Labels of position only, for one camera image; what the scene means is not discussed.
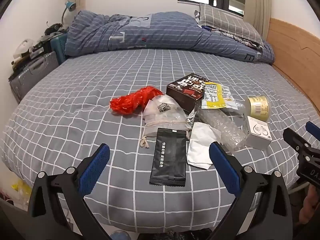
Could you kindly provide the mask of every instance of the suitcase handle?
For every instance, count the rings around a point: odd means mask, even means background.
[[[31,74],[36,74],[37,72],[41,72],[45,68],[45,58],[41,57],[36,62],[28,67],[30,69]]]

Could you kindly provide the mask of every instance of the small white box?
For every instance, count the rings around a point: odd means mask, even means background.
[[[253,117],[245,117],[243,131],[247,136],[244,145],[248,147],[264,151],[272,141],[268,124]]]

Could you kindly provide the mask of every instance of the brown box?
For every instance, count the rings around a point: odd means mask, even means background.
[[[190,113],[198,100],[202,99],[204,83],[211,82],[191,73],[167,85],[167,95],[177,101],[179,106]]]

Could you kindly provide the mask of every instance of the human hand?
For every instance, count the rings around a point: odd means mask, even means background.
[[[316,192],[316,187],[313,185],[309,186],[308,194],[303,201],[303,208],[299,213],[299,222],[306,224],[312,218],[316,209],[319,206],[319,195]]]

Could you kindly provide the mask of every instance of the gray plaid pillow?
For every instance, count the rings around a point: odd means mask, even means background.
[[[208,4],[200,4],[200,26],[210,26],[220,31],[233,34],[263,46],[262,38],[256,29],[239,17],[219,10]]]

